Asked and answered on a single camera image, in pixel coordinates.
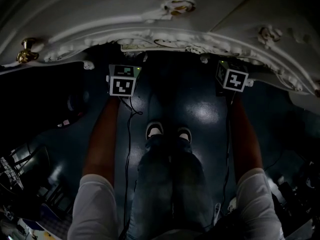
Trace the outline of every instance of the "person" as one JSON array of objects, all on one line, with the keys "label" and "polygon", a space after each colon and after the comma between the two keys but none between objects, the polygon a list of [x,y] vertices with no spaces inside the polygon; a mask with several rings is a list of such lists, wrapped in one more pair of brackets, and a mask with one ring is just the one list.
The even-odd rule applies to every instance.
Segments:
[{"label": "person", "polygon": [[[117,97],[109,98],[91,134],[69,240],[119,237],[113,188],[119,104]],[[238,95],[228,116],[241,234],[250,240],[278,240],[281,223],[263,170],[258,139]],[[190,130],[180,128],[176,138],[168,141],[161,123],[152,122],[147,126],[146,139],[126,239],[194,239],[210,230],[214,206],[202,165],[192,154]]]}]

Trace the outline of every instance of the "brass knob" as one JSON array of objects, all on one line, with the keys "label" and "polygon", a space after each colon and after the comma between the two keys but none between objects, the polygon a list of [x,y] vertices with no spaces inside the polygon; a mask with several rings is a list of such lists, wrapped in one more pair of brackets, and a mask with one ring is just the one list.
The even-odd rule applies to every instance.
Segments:
[{"label": "brass knob", "polygon": [[16,61],[19,63],[28,63],[38,59],[39,53],[32,52],[31,48],[36,43],[35,38],[26,38],[22,41],[23,50],[18,53]]}]

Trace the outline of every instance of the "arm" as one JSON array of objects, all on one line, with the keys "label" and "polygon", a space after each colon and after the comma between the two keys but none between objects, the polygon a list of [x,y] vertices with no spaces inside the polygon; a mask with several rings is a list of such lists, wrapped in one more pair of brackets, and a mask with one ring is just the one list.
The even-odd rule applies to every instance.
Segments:
[{"label": "arm", "polygon": [[235,180],[236,206],[245,239],[278,240],[281,223],[276,215],[256,133],[247,118],[240,97],[229,108]]},{"label": "arm", "polygon": [[235,181],[254,168],[263,168],[259,142],[238,94],[229,108]]},{"label": "arm", "polygon": [[83,176],[97,174],[114,185],[117,117],[120,100],[110,96],[93,128]]},{"label": "arm", "polygon": [[69,240],[118,239],[113,185],[119,103],[118,97],[111,96],[93,128],[73,205]]}]

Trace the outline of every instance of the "table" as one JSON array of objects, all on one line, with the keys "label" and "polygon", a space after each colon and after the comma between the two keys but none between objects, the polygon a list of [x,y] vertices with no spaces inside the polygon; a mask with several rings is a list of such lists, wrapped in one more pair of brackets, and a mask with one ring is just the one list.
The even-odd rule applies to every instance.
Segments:
[{"label": "table", "polygon": [[58,240],[66,240],[68,230],[72,223],[72,216],[70,214],[66,214],[63,219],[59,219],[58,217],[54,217],[54,214],[42,214],[41,220],[36,223],[38,223],[54,238]]}]

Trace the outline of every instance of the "sneaker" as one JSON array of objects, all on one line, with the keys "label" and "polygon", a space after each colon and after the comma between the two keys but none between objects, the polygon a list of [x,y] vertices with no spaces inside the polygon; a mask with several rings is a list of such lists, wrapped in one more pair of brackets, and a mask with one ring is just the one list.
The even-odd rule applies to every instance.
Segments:
[{"label": "sneaker", "polygon": [[146,127],[145,138],[149,140],[153,135],[164,134],[164,128],[160,122],[151,122]]},{"label": "sneaker", "polygon": [[186,127],[180,127],[178,129],[178,136],[180,138],[186,139],[188,142],[191,143],[191,131]]}]

